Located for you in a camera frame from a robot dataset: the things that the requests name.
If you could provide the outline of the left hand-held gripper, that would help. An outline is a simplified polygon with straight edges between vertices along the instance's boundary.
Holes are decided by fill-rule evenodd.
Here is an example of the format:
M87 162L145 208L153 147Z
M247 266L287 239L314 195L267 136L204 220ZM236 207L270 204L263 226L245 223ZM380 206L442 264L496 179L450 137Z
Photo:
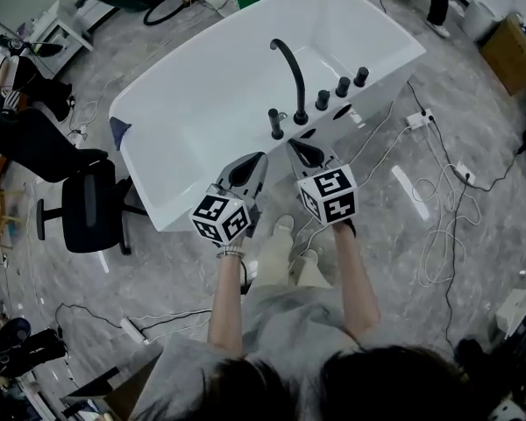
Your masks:
M196 233L217 246L229 246L242 235L251 238L261 215L257 197L267 169L263 152L246 154L225 166L191 206L190 222Z

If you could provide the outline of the grey cloth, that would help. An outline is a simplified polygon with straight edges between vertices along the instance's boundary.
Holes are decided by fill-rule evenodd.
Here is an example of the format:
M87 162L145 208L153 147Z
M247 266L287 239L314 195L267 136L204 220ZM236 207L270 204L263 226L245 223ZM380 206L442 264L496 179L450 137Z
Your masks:
M132 127L132 124L125 123L119 118L110 117L110 131L113 143L117 151L120 150L121 143L126 132Z

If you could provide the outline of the cardboard box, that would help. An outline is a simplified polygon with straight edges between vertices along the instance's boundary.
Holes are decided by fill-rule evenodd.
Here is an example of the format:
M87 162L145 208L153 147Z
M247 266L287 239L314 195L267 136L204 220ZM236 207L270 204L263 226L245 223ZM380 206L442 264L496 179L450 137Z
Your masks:
M516 14L501 21L480 53L511 96L526 88L526 33Z

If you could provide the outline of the white toilet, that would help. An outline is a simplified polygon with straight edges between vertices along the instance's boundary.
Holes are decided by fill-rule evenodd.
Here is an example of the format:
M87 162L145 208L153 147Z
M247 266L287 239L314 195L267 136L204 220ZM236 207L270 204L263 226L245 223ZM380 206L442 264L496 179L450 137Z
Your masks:
M471 0L462 20L462 31L477 42L506 18L514 5L515 0Z

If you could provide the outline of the white power strip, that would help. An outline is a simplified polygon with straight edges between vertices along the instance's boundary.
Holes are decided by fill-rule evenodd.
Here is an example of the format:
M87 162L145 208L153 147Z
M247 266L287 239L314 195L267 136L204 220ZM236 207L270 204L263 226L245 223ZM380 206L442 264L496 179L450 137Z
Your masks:
M471 185L475 184L475 174L462 161L454 166L454 170L461 180Z
M412 131L429 125L433 120L434 116L430 109L421 110L406 117L407 125Z
M120 320L120 327L137 344L149 344L149 340L146 338L146 336L135 326L135 324L129 318L122 318Z

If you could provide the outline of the black cylindrical peg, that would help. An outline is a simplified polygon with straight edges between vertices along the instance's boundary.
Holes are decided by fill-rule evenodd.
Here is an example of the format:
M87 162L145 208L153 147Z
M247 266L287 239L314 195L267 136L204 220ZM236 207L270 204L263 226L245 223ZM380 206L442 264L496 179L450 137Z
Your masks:
M269 109L267 115L271 124L272 138L276 140L282 139L284 136L284 132L281 129L281 121L285 119L288 115L285 112L279 112L275 108Z

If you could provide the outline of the black jacket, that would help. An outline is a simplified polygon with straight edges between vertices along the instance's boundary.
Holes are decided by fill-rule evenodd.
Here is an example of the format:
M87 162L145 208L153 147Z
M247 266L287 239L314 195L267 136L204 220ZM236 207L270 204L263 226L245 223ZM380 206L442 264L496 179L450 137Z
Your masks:
M0 154L46 182L61 182L108 158L100 149L79 149L40 110L0 111Z

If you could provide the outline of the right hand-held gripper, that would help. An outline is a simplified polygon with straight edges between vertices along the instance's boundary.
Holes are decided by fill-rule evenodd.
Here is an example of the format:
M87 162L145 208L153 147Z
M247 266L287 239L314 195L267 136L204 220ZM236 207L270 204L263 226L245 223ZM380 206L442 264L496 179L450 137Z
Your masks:
M330 146L292 138L286 149L302 204L315 220L329 226L358 213L358 185L351 168Z

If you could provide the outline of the person's right forearm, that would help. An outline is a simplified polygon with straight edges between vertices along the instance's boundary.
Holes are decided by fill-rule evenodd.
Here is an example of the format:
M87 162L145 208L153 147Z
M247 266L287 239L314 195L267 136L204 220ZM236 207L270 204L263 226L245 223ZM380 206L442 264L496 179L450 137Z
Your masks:
M380 322L380 310L352 228L346 223L332 226L347 332L360 340Z

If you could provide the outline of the white bathtub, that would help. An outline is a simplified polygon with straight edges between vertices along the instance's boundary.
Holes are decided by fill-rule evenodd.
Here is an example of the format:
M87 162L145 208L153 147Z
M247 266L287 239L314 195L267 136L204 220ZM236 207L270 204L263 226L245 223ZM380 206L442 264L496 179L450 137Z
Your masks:
M297 125L296 86L280 50L298 61L306 89L306 125ZM367 0L261 0L224 18L175 48L122 91L109 116L132 127L120 151L153 226L192 229L195 200L234 160L256 152L269 159L265 184L291 172L283 140L271 135L268 110L286 138L310 132L332 145L354 134L396 99L425 54L424 47ZM370 71L363 88L353 84ZM348 95L335 94L341 76ZM326 111L317 94L331 93Z

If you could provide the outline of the person's left forearm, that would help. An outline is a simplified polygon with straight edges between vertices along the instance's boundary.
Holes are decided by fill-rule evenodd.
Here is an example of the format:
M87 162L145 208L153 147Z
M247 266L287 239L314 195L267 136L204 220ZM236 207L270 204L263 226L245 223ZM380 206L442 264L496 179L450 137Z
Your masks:
M233 357L243 355L241 315L241 259L224 255L219 261L207 341Z

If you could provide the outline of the black office chair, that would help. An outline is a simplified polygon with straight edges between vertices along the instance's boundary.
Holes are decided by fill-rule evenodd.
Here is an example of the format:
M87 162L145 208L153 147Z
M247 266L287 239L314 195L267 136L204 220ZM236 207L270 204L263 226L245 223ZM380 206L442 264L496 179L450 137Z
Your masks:
M115 165L96 161L62 183L61 206L47 210L40 199L36 208L37 237L46 238L45 223L62 220L65 245L71 253L94 253L119 246L123 255L132 250L125 244L123 213L145 216L147 212L125 203L130 178L116 180Z

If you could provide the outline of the beige trousers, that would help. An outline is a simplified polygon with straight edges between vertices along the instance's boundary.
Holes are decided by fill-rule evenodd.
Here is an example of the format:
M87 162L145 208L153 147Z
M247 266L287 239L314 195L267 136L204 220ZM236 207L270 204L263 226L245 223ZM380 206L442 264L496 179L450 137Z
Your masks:
M251 288L261 286L318 287L330 289L331 285L325 280L318 264L308 263L298 257L294 262L296 275L290 277L289 255L294 245L292 235L286 233L275 234L267 240L258 258L257 274Z

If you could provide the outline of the white box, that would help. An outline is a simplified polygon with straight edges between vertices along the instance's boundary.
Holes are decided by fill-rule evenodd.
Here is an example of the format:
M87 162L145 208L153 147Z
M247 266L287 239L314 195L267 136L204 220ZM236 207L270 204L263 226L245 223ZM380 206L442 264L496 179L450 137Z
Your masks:
M495 313L498 329L511 337L526 317L526 289L512 289Z

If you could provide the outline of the white side table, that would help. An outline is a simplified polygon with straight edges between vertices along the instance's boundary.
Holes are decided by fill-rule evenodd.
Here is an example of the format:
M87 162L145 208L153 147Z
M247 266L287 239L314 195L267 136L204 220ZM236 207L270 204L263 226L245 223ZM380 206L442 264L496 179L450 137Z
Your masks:
M25 37L30 43L48 42L60 33L68 42L76 42L92 52L91 36L74 6L57 0L42 16L33 23L32 32Z

